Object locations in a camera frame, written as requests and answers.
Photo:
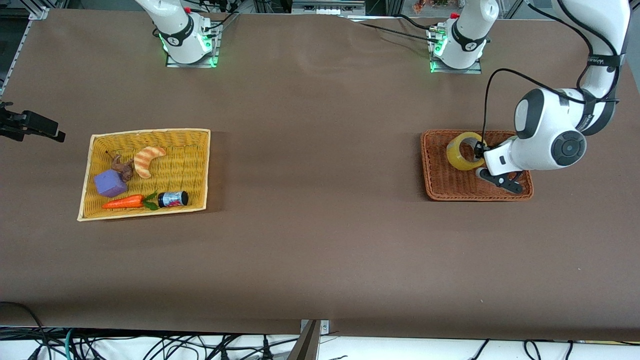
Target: basket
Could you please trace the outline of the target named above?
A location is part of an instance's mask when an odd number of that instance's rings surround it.
[[[529,171],[522,172],[518,182],[522,193],[515,194],[499,188],[476,176],[475,169],[460,171],[447,160],[447,145],[456,136],[473,130],[427,130],[422,134],[422,169],[427,195],[443,201],[525,201],[533,196],[533,182]],[[484,139],[488,145],[496,145],[515,135],[512,131],[487,131]],[[462,155],[473,157],[471,147],[461,147]]]
[[[104,220],[173,213],[188,213],[207,207],[207,175],[209,171],[209,145],[211,132],[208,129],[156,129],[125,131],[92,135],[84,175],[82,199],[78,221]],[[111,168],[111,157],[120,154],[123,161],[132,159],[147,146],[160,146],[166,155],[151,161],[151,178],[142,179],[135,171],[128,190],[114,198],[103,197],[93,182],[93,177]],[[108,201],[135,194],[144,196],[154,192],[179,192],[189,194],[187,206],[160,208],[103,209]]]

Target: yellow tape roll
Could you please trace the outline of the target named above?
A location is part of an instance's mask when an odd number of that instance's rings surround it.
[[[456,138],[451,140],[451,142],[447,145],[447,160],[449,160],[449,163],[454,168],[457,168],[461,171],[472,170],[484,165],[484,159],[469,161],[465,159],[465,157],[462,156],[462,153],[460,152],[460,145],[462,145],[462,143],[471,146],[471,149],[473,149],[474,146],[476,146],[476,143],[480,141],[480,139],[480,135],[472,133],[470,131],[456,136]]]

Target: croissant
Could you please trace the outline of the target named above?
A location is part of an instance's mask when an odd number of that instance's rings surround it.
[[[133,157],[133,164],[136,167],[138,175],[143,179],[150,178],[151,173],[149,172],[149,164],[151,164],[151,160],[164,155],[166,155],[166,151],[164,151],[160,146],[147,146],[142,149],[142,151]]]

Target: purple cube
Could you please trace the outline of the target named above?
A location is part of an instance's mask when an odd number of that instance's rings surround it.
[[[116,170],[107,170],[93,177],[98,193],[106,197],[118,196],[127,191],[127,184],[120,178]]]

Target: brown table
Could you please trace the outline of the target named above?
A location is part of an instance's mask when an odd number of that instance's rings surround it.
[[[419,34],[398,20],[377,24]],[[426,198],[419,135],[478,129],[511,67],[572,86],[578,36],[498,21],[481,76],[430,74],[420,40],[334,16],[242,15],[217,69],[167,69],[141,12],[53,10],[3,97],[63,144],[0,139],[0,297],[45,325],[343,335],[640,336],[640,97],[628,67],[585,158],[524,203]],[[534,86],[497,77],[489,128]],[[207,211],[76,221],[91,134],[211,129]],[[29,323],[5,311],[0,323]]]

